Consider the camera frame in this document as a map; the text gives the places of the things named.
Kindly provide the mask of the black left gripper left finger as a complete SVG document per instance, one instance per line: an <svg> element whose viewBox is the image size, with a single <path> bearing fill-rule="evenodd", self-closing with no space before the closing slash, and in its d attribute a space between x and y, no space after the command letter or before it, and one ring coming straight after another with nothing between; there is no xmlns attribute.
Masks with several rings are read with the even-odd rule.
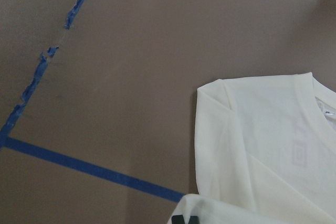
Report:
<svg viewBox="0 0 336 224"><path fill-rule="evenodd" d="M172 216L172 224L185 224L183 216Z"/></svg>

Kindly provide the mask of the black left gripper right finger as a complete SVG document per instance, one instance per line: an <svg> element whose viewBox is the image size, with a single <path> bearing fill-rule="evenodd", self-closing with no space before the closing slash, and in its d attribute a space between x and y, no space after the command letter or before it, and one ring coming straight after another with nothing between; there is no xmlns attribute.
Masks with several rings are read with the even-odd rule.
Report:
<svg viewBox="0 0 336 224"><path fill-rule="evenodd" d="M200 224L198 216L190 216L188 224Z"/></svg>

